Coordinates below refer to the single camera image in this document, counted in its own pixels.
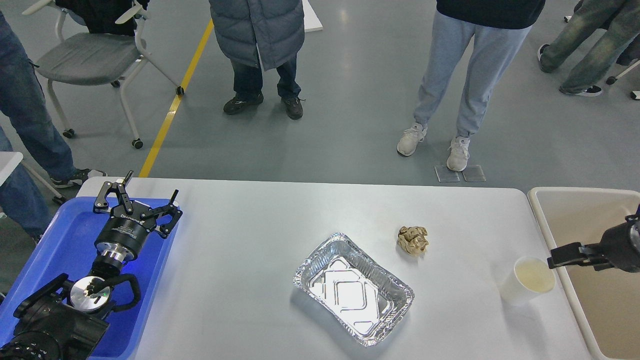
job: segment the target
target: chair seat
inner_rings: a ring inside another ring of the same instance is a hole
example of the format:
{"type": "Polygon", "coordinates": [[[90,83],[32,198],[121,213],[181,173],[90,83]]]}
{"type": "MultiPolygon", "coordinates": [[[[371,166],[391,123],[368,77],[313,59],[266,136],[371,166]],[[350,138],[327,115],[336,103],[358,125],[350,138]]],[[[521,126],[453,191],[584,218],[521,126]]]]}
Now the chair seat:
{"type": "Polygon", "coordinates": [[[102,85],[116,81],[140,56],[133,37],[79,33],[44,54],[38,73],[73,85],[102,85]]]}

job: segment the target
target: crumpled paper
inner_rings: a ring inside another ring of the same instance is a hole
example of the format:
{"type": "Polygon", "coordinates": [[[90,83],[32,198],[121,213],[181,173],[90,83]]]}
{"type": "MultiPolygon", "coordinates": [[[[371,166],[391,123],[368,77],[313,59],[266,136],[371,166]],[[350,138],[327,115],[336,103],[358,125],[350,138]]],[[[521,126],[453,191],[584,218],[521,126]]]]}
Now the crumpled paper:
{"type": "Polygon", "coordinates": [[[427,250],[427,229],[422,226],[402,226],[398,232],[398,245],[413,256],[418,256],[427,250]]]}

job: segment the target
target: yellow floor line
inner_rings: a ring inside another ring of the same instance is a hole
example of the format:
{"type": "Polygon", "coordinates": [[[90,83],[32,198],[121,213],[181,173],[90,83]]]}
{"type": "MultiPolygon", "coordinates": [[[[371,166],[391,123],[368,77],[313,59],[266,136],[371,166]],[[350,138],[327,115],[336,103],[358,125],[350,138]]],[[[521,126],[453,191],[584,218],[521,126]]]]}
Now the yellow floor line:
{"type": "MultiPolygon", "coordinates": [[[[184,78],[182,79],[181,84],[185,92],[187,90],[187,87],[189,86],[189,82],[191,81],[193,72],[195,71],[196,66],[198,65],[198,62],[200,61],[200,56],[204,51],[204,47],[207,45],[207,41],[209,41],[209,36],[211,35],[212,30],[213,30],[213,21],[210,20],[209,24],[207,25],[207,29],[205,29],[204,34],[202,34],[202,38],[200,39],[200,43],[198,44],[198,49],[196,49],[196,53],[193,55],[191,59],[191,63],[187,68],[187,72],[185,73],[184,78]]],[[[156,140],[154,141],[154,144],[151,146],[151,150],[149,151],[149,155],[147,155],[147,159],[145,160],[144,165],[142,165],[142,169],[140,170],[140,174],[138,175],[138,177],[149,176],[149,172],[151,171],[151,168],[154,166],[154,163],[156,162],[158,152],[160,152],[160,148],[162,147],[164,138],[166,137],[167,132],[169,132],[169,127],[171,127],[171,123],[173,122],[173,118],[175,117],[175,113],[176,111],[178,111],[178,107],[180,106],[181,102],[182,102],[182,96],[176,95],[173,98],[173,102],[169,107],[169,112],[166,114],[166,117],[164,118],[164,122],[160,127],[160,131],[156,136],[156,140]]]]}

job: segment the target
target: gray puffer coat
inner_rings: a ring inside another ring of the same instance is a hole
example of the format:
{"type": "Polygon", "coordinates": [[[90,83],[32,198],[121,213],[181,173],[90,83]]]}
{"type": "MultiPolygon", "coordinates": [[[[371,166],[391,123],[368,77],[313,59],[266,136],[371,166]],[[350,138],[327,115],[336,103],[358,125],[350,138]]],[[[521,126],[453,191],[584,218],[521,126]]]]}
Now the gray puffer coat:
{"type": "Polygon", "coordinates": [[[274,69],[296,56],[305,41],[301,0],[209,0],[216,39],[231,60],[274,69]]]}

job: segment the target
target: paper cup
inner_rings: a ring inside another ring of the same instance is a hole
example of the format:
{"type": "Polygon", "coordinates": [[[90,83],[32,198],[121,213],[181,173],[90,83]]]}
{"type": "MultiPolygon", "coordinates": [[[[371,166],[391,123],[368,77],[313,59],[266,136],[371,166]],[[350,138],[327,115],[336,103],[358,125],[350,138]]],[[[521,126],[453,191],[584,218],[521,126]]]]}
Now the paper cup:
{"type": "Polygon", "coordinates": [[[525,256],[516,261],[499,290],[505,302],[519,306],[550,292],[555,285],[554,272],[544,260],[525,256]]]}

